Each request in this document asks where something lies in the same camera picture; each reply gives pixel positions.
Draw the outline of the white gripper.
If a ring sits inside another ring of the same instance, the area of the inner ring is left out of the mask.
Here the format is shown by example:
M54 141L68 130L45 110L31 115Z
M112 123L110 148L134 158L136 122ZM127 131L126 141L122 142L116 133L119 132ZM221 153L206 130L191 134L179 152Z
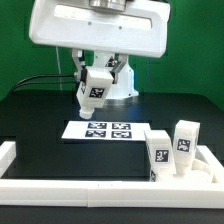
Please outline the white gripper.
M122 12L94 8L90 0L35 0L29 37L36 44L75 48L78 81L87 74L83 50L119 53L111 70L116 84L127 55L164 54L169 15L169 4L152 0L129 1Z

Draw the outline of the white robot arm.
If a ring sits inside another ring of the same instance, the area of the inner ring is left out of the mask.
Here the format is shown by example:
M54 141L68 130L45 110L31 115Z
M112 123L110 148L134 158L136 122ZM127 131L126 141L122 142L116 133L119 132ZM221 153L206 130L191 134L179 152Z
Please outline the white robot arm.
M29 37L36 44L70 48L77 68L82 52L114 75L109 97L138 94L131 55L161 57L167 44L170 5L154 0L35 0Z

